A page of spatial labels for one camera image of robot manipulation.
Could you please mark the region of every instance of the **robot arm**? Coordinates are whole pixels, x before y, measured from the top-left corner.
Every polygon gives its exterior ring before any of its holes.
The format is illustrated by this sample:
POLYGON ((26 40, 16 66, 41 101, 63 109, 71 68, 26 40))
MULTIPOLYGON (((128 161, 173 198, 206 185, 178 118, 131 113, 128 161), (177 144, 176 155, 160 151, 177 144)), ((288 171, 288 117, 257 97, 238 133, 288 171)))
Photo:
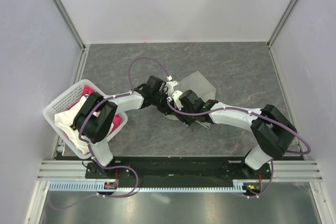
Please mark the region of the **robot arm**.
MULTIPOLYGON (((282 158, 294 138, 281 127, 270 125, 251 114, 254 112, 267 116, 296 131, 294 126, 272 105, 267 105, 263 109, 234 107, 236 110, 225 110, 229 106, 224 103, 216 100, 204 102, 192 90, 182 92, 175 90, 176 87, 178 87, 176 81, 165 82, 158 77, 150 76, 147 83, 140 85, 134 92, 109 96, 111 100, 98 108, 100 114, 97 117, 92 116, 83 130, 83 134, 90 140, 96 160, 106 166, 113 159, 106 136, 114 115, 128 110, 143 109, 150 105, 156 106, 164 115, 175 116, 187 125, 196 121, 228 124, 253 132, 259 145, 252 149, 243 161, 243 166, 253 170, 260 169, 272 158, 282 158)), ((76 128, 82 127, 89 112, 102 99, 103 97, 97 93, 89 96, 74 119, 73 124, 76 128)))

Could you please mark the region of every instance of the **gray floor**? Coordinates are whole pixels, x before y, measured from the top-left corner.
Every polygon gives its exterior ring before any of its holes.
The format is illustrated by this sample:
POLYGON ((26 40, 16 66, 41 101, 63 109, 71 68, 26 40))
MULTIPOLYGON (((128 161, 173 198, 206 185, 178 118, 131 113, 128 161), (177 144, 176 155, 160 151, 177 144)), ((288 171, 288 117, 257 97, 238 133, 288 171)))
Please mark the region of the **gray floor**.
MULTIPOLYGON (((287 115, 277 76, 265 42, 106 44, 91 45, 83 73, 106 94, 130 90, 128 67, 137 57, 159 59, 174 80, 200 71, 217 89, 216 99, 229 105, 262 108, 273 104, 287 115)), ((164 78, 163 70, 149 60, 132 68, 135 86, 150 75, 164 78)), ((129 111, 128 123, 111 140, 114 155, 226 155, 244 156, 257 142, 242 129, 199 124, 189 128, 156 110, 129 111)), ((291 147, 298 150, 295 141, 291 147)), ((67 148, 65 155, 73 155, 67 148)))
MULTIPOLYGON (((56 207, 65 207, 92 193, 49 192, 56 207)), ((40 223, 100 224, 319 224, 309 183, 272 183, 259 199, 229 193, 138 193, 128 198, 94 197, 68 210, 45 206, 40 223)))

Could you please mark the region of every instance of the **white plastic basket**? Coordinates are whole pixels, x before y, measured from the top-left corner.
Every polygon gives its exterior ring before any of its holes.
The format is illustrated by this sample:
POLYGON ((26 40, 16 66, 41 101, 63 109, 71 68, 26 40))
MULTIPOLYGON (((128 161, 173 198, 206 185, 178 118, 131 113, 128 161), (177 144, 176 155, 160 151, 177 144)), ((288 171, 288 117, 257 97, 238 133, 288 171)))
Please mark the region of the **white plastic basket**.
MULTIPOLYGON (((57 134, 63 139, 63 141, 71 148, 71 150, 81 159, 86 159, 91 157, 91 154, 83 154, 80 150, 78 150, 73 142, 68 139, 67 135, 58 127, 55 126, 55 114, 63 112, 67 110, 71 105, 78 102, 82 96, 83 88, 85 85, 88 85, 101 95, 105 96, 104 92, 102 92, 96 85, 94 85, 89 80, 81 80, 76 84, 72 85, 65 92, 63 92, 60 96, 54 99, 46 108, 43 110, 43 116, 54 128, 57 134)), ((127 123, 127 115, 125 113, 119 114, 121 117, 121 123, 118 128, 116 128, 108 137, 107 140, 110 141, 127 123)))

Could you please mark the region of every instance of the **white wall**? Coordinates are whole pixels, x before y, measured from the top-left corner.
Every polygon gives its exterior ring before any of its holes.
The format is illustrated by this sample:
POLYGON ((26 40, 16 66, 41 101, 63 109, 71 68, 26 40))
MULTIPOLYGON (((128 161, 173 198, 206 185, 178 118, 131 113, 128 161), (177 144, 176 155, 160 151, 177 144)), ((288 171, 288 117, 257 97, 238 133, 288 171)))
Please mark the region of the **white wall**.
POLYGON ((62 0, 87 44, 267 41, 290 0, 62 0))
POLYGON ((55 132, 43 108, 70 86, 80 50, 51 0, 0 0, 1 223, 23 223, 55 132))
POLYGON ((336 0, 300 0, 274 44, 295 124, 336 207, 336 0))

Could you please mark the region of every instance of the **black mounting plate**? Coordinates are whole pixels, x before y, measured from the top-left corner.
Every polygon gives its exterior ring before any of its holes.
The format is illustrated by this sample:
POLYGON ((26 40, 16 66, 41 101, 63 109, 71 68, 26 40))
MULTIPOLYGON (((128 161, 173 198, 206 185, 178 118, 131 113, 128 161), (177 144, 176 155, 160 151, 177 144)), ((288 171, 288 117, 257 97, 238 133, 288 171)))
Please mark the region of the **black mounting plate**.
MULTIPOLYGON (((259 170, 243 173, 244 157, 114 157, 109 166, 124 165, 133 168, 139 176, 139 188, 178 187, 231 187, 233 179, 269 179, 268 164, 259 170)), ((114 179, 114 170, 103 170, 96 163, 89 163, 86 179, 114 179)), ((135 175, 118 169, 119 187, 133 187, 135 175)))

